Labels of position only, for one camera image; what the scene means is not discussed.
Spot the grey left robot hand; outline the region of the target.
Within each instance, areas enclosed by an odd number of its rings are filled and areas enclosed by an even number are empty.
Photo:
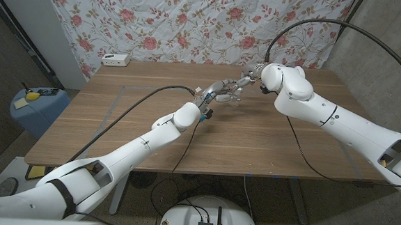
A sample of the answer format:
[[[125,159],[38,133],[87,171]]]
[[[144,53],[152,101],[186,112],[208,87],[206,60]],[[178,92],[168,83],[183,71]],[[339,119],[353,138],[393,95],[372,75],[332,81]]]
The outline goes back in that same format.
[[[234,79],[226,79],[214,82],[201,94],[195,95],[192,102],[197,105],[201,111],[206,110],[211,101],[223,103],[230,102],[232,106],[236,107],[241,101],[243,88],[240,88],[237,91],[232,91],[235,83],[236,80]]]

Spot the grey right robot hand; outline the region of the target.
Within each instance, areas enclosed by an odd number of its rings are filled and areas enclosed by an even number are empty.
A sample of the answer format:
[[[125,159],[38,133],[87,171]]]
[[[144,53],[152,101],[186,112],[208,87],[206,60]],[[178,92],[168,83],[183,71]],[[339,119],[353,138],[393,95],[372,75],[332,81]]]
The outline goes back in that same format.
[[[261,74],[265,64],[246,64],[242,66],[242,73],[239,80],[236,81],[232,91],[237,91],[248,85],[254,85],[258,80],[261,80]]]

